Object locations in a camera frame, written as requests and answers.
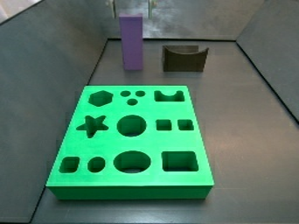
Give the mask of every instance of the purple block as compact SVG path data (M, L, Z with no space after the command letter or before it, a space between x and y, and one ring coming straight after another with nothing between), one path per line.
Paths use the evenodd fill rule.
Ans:
M121 13L119 26L125 69L142 70L145 68L143 14L137 14L133 16Z

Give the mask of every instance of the gray floor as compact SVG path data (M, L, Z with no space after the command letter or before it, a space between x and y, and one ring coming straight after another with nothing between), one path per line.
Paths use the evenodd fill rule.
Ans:
M205 73L163 73L163 45L210 47ZM126 72L110 41L90 85L187 85L217 185L206 200L58 201L35 223L299 222L299 127L233 42L146 41L145 71Z

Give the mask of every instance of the green foam block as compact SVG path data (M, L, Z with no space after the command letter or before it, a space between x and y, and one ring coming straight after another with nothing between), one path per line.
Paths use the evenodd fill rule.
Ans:
M205 199L213 186L189 88L86 87L47 182L58 199Z

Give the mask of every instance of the rectangular hole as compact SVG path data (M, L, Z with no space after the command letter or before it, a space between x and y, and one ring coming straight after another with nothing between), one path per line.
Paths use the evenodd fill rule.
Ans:
M166 172L197 172L198 159L194 151L165 151L163 170Z
M171 120L157 120L157 130L173 130Z
M79 169L81 158L79 157L66 157L60 163L60 172L73 173Z
M179 130L194 130L193 120L179 120L178 125Z

